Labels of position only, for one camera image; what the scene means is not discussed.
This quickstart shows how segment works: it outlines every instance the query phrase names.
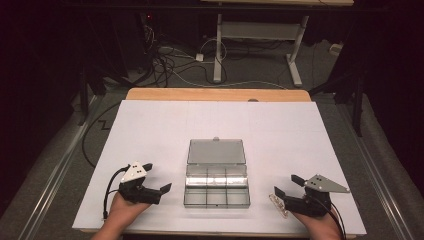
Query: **human hand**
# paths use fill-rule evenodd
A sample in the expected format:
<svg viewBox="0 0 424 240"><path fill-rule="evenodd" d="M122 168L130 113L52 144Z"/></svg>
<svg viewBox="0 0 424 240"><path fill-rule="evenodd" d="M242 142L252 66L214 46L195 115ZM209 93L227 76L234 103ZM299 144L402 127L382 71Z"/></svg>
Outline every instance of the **human hand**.
<svg viewBox="0 0 424 240"><path fill-rule="evenodd" d="M334 209L331 209L334 216L337 216ZM292 212L292 214L308 229L312 240L340 240L340 230L330 216L325 214L323 217L313 218L300 213Z"/></svg>
<svg viewBox="0 0 424 240"><path fill-rule="evenodd" d="M117 192L113 197L108 218L92 239L118 239L121 233L134 222L137 216L150 206L151 204L148 203L128 202Z"/></svg>

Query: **white paper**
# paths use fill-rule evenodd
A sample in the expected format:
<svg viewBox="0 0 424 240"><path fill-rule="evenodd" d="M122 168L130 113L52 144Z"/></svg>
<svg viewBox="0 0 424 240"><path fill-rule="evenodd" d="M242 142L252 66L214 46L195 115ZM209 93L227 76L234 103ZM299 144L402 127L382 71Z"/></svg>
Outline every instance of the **white paper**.
<svg viewBox="0 0 424 240"><path fill-rule="evenodd" d="M249 209L189 209L183 205L190 140L214 137L243 140ZM274 186L289 196L302 197L304 189L290 180L291 174L309 179L318 173L349 187L313 102L129 100L120 106L73 228L102 226L107 184L113 173L134 161L153 163L144 186L158 189L172 183L160 204L128 228L137 232L304 235L304 226L291 215L283 219L269 200ZM330 195L346 233L364 235L352 194Z"/></svg>

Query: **clear plastic box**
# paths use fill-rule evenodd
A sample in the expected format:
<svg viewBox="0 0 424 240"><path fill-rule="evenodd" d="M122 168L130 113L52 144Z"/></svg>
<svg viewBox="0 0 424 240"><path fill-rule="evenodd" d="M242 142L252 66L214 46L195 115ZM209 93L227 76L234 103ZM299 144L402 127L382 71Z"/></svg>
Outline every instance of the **clear plastic box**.
<svg viewBox="0 0 424 240"><path fill-rule="evenodd" d="M242 140L190 141L184 205L188 208L250 206Z"/></svg>

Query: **power cord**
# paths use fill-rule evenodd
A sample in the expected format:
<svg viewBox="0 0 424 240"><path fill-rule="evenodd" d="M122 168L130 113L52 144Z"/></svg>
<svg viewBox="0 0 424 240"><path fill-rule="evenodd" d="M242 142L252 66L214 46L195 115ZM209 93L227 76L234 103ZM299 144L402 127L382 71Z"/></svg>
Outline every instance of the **power cord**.
<svg viewBox="0 0 424 240"><path fill-rule="evenodd" d="M113 174L112 178L110 179L109 184L107 185L105 198L103 200L103 220L106 220L108 215L109 215L108 211L106 210L108 196L109 196L110 193L116 191L116 190L110 191L110 187L112 186L113 180L115 180L115 177L118 176L119 173L126 172L130 168L130 166L131 165L128 164L128 166L119 169L118 171L115 172L115 174Z"/></svg>
<svg viewBox="0 0 424 240"><path fill-rule="evenodd" d="M121 102L117 102L115 104L113 104L112 106L108 107L106 110L104 110L96 119L94 119L94 121L90 124L90 126L88 126L87 131L85 131L82 140L81 140L81 148L82 148L82 154L84 155L85 160L87 161L87 163L93 167L96 168L96 165L94 165L94 163L92 163L90 161L90 159L88 158L88 155L86 153L86 149L85 149L85 139L87 138L88 133L90 132L90 129L94 126L94 124L108 111L110 111L112 108L119 106L119 104L121 104Z"/></svg>
<svg viewBox="0 0 424 240"><path fill-rule="evenodd" d="M314 200L315 202L317 202L319 205L321 205L326 211L327 213L331 216L331 218L334 220L334 222L337 225L337 228L339 229L340 232L340 239L341 240L346 240L346 231L344 229L344 224L343 224L343 220L342 220L342 216L340 215L339 211L337 210L337 208L335 207L335 205L333 203L331 203L332 206L334 206L334 208L336 209L337 214L339 215L340 218L340 222L343 224L343 227L340 225L339 220L337 219L337 217L334 215L334 213L328 209L320 200L318 200L315 197L312 196L308 196L309 198L311 198L312 200Z"/></svg>

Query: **table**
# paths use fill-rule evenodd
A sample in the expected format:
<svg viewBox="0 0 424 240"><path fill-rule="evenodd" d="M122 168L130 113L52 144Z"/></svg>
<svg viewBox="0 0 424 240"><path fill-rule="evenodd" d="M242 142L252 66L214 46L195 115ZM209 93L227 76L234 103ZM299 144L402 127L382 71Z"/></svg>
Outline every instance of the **table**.
<svg viewBox="0 0 424 240"><path fill-rule="evenodd" d="M273 187L301 197L304 190L290 181L290 175L310 178L316 173L348 187L316 104L302 90L132 89L127 99L87 188L75 229L101 227L110 177L136 160L153 163L146 187L172 182L172 189L158 206L139 216L127 233L306 237L304 226L293 216L283 219L268 199ZM259 102L247 102L250 99ZM183 205L189 141L215 136L243 140L251 194L248 209ZM366 234L352 195L331 197L348 236Z"/></svg>
<svg viewBox="0 0 424 240"><path fill-rule="evenodd" d="M280 4L280 5L323 5L323 6L352 6L353 0L202 0L206 2L245 3L245 4ZM293 83L302 87L302 80L296 67L296 57L302 43L309 16L303 16L299 24L277 24L256 22L224 22L222 14L218 14L216 33L216 53L213 81L221 82L222 69L222 38L251 38L270 40L294 40L293 52L286 55L287 64Z"/></svg>

